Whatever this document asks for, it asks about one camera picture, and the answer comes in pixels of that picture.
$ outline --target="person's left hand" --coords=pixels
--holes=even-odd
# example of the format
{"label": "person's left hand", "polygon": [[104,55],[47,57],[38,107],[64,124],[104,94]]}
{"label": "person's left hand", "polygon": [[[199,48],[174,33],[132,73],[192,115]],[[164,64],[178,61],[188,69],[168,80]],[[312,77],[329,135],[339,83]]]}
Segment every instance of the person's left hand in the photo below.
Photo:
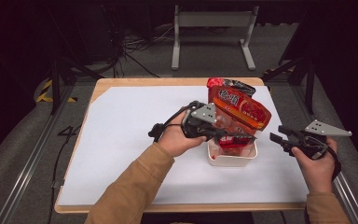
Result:
{"label": "person's left hand", "polygon": [[197,137],[197,138],[186,138],[183,134],[180,124],[182,123],[183,117],[185,116],[185,111],[174,118],[170,124],[178,124],[168,126],[162,136],[160,137],[158,143],[173,157],[177,157],[185,153],[188,149],[192,147],[197,147],[201,145],[202,142],[206,141],[206,137]]}

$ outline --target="metal frame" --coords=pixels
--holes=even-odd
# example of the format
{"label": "metal frame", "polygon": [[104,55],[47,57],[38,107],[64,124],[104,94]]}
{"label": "metal frame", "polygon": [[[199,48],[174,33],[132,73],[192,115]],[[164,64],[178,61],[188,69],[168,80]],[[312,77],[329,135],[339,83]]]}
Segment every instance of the metal frame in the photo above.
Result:
{"label": "metal frame", "polygon": [[255,62],[249,50],[249,42],[255,27],[255,19],[257,17],[258,7],[254,7],[253,11],[240,12],[180,12],[179,6],[175,6],[174,15],[174,44],[172,53],[172,70],[179,69],[180,54],[180,38],[179,27],[246,27],[246,37],[240,39],[245,61],[250,70],[255,70]]}

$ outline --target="plastic container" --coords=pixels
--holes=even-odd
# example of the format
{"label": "plastic container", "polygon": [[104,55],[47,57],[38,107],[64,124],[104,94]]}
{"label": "plastic container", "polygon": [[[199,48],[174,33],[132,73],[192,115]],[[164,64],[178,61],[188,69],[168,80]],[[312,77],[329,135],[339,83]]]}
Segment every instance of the plastic container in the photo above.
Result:
{"label": "plastic container", "polygon": [[246,166],[257,156],[257,147],[255,142],[243,148],[239,156],[222,155],[221,148],[211,139],[208,141],[208,162],[213,166]]}

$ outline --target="black strap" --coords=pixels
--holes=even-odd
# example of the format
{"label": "black strap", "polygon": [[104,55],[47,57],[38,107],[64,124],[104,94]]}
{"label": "black strap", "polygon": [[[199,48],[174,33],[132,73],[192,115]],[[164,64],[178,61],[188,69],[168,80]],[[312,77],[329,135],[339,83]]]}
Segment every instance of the black strap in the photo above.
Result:
{"label": "black strap", "polygon": [[333,172],[333,176],[331,179],[333,181],[337,177],[339,172],[341,172],[341,162],[338,161],[337,153],[331,147],[328,147],[327,151],[333,156],[334,161],[335,161],[334,172]]}

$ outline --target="person's right hand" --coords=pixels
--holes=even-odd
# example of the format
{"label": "person's right hand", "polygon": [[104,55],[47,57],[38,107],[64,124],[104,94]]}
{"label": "person's right hand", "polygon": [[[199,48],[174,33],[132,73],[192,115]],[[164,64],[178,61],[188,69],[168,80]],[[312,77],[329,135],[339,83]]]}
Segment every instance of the person's right hand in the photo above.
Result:
{"label": "person's right hand", "polygon": [[[327,137],[326,143],[337,153],[337,142],[334,139]],[[326,152],[323,158],[313,161],[297,147],[293,147],[292,152],[300,165],[310,193],[333,192],[331,178],[334,172],[335,161],[330,153]]]}

